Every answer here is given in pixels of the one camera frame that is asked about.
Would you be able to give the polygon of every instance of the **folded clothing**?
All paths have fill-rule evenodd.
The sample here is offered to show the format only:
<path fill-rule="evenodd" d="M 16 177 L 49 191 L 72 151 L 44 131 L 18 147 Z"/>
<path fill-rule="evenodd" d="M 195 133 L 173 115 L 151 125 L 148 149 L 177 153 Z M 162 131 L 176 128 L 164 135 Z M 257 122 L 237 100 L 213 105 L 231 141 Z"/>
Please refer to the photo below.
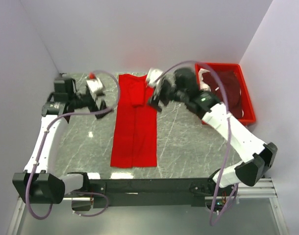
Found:
<path fill-rule="evenodd" d="M 146 76 L 119 75 L 121 96 L 110 166 L 119 168 L 157 166 L 157 111 L 147 105 L 153 88 Z"/>
<path fill-rule="evenodd" d="M 216 73 L 223 83 L 224 89 L 227 93 L 229 111 L 236 118 L 242 118 L 243 111 L 241 103 L 241 89 L 238 78 L 233 71 L 216 71 Z M 214 93 L 221 101 L 223 101 L 222 93 L 211 73 L 204 72 L 202 76 L 203 82 L 210 87 L 211 92 Z"/>

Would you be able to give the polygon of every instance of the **gray wall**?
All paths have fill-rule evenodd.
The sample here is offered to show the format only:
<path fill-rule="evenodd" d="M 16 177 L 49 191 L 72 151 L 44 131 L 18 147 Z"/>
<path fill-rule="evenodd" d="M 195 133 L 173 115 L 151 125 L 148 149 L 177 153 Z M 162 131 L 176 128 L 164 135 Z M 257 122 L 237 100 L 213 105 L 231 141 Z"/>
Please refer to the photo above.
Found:
<path fill-rule="evenodd" d="M 293 235 L 299 235 L 299 0 L 274 0 L 241 66 L 257 115 L 254 134 L 279 148 L 270 171 Z"/>
<path fill-rule="evenodd" d="M 40 112 L 57 70 L 17 0 L 0 0 L 0 235 L 18 197 L 22 172 L 39 132 Z"/>
<path fill-rule="evenodd" d="M 238 63 L 272 0 L 21 0 L 60 71 Z"/>

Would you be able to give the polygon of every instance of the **red tray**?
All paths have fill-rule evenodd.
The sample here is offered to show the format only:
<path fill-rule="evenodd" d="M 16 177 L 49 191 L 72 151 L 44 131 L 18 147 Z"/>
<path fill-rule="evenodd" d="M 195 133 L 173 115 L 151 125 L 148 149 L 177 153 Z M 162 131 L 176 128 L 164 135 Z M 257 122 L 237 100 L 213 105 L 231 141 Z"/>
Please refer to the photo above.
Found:
<path fill-rule="evenodd" d="M 252 106 L 249 92 L 244 81 L 244 77 L 241 71 L 241 67 L 238 64 L 218 64 L 218 63 L 206 63 L 215 71 L 233 71 L 239 80 L 241 87 L 241 105 L 244 115 L 238 119 L 243 125 L 249 125 L 255 123 L 256 117 Z M 203 68 L 199 64 L 195 64 L 195 71 L 197 76 L 197 82 L 199 84 L 199 70 Z"/>

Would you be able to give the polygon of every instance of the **wall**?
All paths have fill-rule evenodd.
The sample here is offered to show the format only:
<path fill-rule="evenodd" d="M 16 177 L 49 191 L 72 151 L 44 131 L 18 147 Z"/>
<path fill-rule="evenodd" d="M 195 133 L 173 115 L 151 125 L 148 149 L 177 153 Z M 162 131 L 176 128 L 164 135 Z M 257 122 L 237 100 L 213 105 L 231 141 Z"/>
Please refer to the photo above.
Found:
<path fill-rule="evenodd" d="M 274 0 L 241 66 L 257 115 L 254 134 L 278 146 L 270 175 L 291 234 L 299 235 L 299 0 Z"/>
<path fill-rule="evenodd" d="M 272 0 L 21 0 L 60 71 L 238 63 Z"/>
<path fill-rule="evenodd" d="M 6 233 L 22 172 L 38 136 L 41 108 L 57 70 L 17 0 L 0 0 L 0 235 Z"/>

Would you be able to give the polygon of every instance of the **marble table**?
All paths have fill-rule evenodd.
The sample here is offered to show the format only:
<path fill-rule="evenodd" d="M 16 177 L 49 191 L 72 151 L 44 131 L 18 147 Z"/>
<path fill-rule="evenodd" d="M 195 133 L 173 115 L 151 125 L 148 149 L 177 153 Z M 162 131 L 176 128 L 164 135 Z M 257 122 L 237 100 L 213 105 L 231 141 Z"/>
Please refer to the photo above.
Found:
<path fill-rule="evenodd" d="M 83 91 L 87 75 L 79 73 L 69 76 L 76 79 L 77 88 Z M 100 75 L 99 78 L 106 86 L 105 101 L 111 105 L 117 95 L 116 85 L 107 75 Z M 88 112 L 88 109 L 77 112 Z M 110 167 L 115 121 L 116 110 L 101 120 L 96 120 L 94 116 L 71 117 L 58 150 L 56 175 L 85 171 L 98 173 L 102 179 L 208 177 L 222 165 L 225 140 L 211 127 L 202 125 L 199 118 L 188 112 L 183 104 L 172 102 L 157 115 L 158 166 L 131 169 Z M 239 161 L 238 153 L 231 150 L 227 166 Z"/>

